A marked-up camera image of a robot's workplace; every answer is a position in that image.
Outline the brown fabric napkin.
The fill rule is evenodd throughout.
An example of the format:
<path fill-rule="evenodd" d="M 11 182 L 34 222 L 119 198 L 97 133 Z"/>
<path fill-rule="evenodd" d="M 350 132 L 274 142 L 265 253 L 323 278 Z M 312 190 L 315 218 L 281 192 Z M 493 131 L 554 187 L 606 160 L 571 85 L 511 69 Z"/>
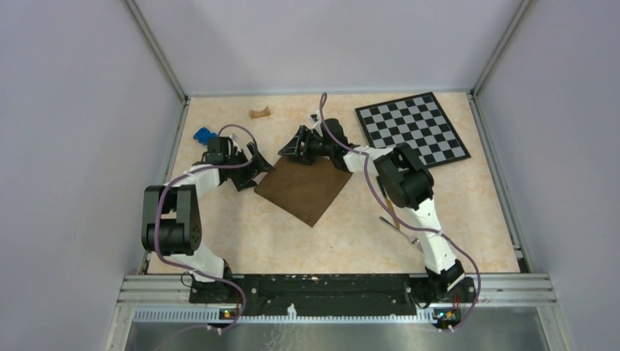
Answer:
<path fill-rule="evenodd" d="M 302 165 L 282 156 L 275 170 L 265 175 L 254 192 L 314 227 L 351 176 L 323 157 L 315 159 L 311 165 Z"/>

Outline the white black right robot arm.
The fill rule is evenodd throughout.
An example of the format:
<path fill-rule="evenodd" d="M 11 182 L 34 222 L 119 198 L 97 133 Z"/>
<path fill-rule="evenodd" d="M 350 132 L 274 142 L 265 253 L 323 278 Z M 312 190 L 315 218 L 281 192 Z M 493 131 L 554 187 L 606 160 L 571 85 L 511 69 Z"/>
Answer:
<path fill-rule="evenodd" d="M 448 301 L 458 292 L 464 269 L 449 242 L 434 204 L 434 179 L 419 153 L 407 143 L 390 148 L 373 148 L 350 143 L 339 121 L 315 121 L 313 127 L 300 126 L 292 139 L 279 150 L 291 162 L 311 165 L 318 157 L 328 158 L 334 167 L 347 173 L 376 176 L 391 203 L 412 218 L 411 227 L 424 254 L 428 290 L 438 301 Z"/>

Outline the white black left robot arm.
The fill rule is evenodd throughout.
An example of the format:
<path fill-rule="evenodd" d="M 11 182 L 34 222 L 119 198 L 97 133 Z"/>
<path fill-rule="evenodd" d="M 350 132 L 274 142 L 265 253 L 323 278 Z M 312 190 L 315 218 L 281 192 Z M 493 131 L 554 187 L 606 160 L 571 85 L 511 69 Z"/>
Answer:
<path fill-rule="evenodd" d="M 225 259 L 203 243 L 199 200 L 231 181 L 238 191 L 257 185 L 255 178 L 275 167 L 252 140 L 241 148 L 233 137 L 212 137 L 200 160 L 166 184 L 147 186 L 143 196 L 141 242 L 163 263 L 206 282 L 217 302 L 231 299 L 234 282 Z"/>

